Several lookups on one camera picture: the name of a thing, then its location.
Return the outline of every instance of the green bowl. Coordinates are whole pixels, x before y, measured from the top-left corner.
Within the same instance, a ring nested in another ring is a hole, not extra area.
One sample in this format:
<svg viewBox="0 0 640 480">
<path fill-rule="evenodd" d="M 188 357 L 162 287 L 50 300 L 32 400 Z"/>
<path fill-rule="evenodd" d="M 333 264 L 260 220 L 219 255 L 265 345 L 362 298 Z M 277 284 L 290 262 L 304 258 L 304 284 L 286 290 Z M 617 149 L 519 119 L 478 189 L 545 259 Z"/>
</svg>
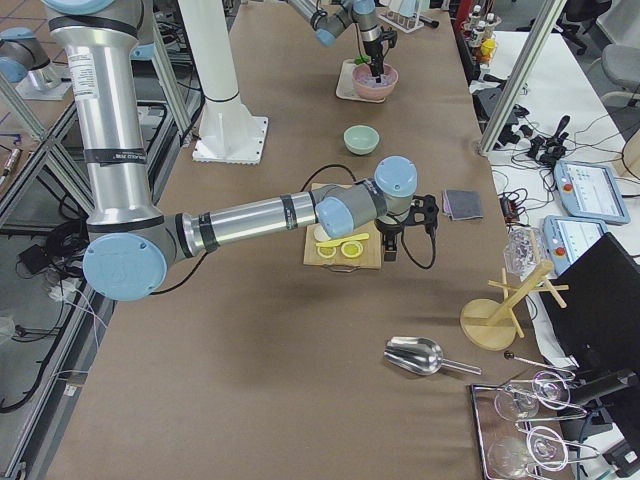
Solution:
<svg viewBox="0 0 640 480">
<path fill-rule="evenodd" d="M 380 135 L 367 125 L 354 125 L 344 131 L 344 144 L 347 150 L 356 155 L 367 155 L 375 150 Z"/>
</svg>

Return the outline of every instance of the metal scoop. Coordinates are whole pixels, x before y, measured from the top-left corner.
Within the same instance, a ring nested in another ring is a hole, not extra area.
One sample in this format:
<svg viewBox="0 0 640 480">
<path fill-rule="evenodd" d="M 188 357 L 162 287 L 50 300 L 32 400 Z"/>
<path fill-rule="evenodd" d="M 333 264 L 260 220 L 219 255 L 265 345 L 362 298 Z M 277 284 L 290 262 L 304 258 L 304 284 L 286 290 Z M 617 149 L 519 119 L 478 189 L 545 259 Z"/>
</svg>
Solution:
<svg viewBox="0 0 640 480">
<path fill-rule="evenodd" d="M 418 375 L 432 375 L 441 367 L 482 375 L 478 367 L 445 359 L 440 345 L 429 338 L 393 337 L 387 342 L 384 358 Z"/>
</svg>

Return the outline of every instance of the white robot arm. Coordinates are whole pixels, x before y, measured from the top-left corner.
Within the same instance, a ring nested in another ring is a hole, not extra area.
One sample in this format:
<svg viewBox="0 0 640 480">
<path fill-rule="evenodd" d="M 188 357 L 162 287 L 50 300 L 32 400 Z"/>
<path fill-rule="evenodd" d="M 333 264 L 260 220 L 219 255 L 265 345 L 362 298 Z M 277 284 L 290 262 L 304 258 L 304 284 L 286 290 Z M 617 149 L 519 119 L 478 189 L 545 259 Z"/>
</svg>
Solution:
<svg viewBox="0 0 640 480">
<path fill-rule="evenodd" d="M 174 263 L 246 238 L 316 222 L 339 237 L 376 218 L 407 216 L 417 174 L 402 157 L 383 160 L 372 178 L 347 189 L 324 187 L 195 217 L 164 215 L 151 202 L 130 60 L 145 2 L 43 1 L 52 36 L 67 52 L 93 192 L 83 269 L 106 297 L 142 298 Z"/>
</svg>

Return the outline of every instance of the pink bowl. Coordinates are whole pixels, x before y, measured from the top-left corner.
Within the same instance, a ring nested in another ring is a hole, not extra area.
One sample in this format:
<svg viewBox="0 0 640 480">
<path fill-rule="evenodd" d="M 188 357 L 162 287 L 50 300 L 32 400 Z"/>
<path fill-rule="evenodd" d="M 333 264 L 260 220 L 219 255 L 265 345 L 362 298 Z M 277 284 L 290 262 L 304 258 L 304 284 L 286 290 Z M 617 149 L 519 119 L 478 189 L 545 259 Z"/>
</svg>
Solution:
<svg viewBox="0 0 640 480">
<path fill-rule="evenodd" d="M 391 65 L 384 64 L 382 83 L 376 83 L 371 76 L 369 65 L 360 64 L 353 69 L 353 86 L 360 98 L 365 100 L 383 100 L 396 88 L 398 72 Z"/>
</svg>

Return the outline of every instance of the wooden cutting board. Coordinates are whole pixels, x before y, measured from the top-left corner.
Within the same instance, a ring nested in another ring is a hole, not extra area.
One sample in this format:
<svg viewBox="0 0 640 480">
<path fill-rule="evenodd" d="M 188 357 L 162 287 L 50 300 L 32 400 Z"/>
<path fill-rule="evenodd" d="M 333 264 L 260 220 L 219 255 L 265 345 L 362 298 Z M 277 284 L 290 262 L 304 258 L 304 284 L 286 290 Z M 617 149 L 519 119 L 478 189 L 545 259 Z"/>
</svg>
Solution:
<svg viewBox="0 0 640 480">
<path fill-rule="evenodd" d="M 316 189 L 322 187 L 323 184 L 314 183 L 311 188 Z M 305 235 L 304 242 L 304 265 L 316 265 L 322 267 L 330 267 L 333 269 L 358 269 L 373 268 L 379 270 L 382 268 L 382 235 L 376 229 L 373 222 L 369 222 L 359 228 L 356 228 L 351 235 L 359 233 L 368 233 L 369 239 L 362 240 L 364 251 L 358 258 L 347 258 L 340 252 L 340 247 L 336 247 L 336 254 L 332 258 L 323 258 L 318 255 L 316 243 L 318 241 L 313 236 L 313 231 L 317 225 L 309 225 Z"/>
</svg>

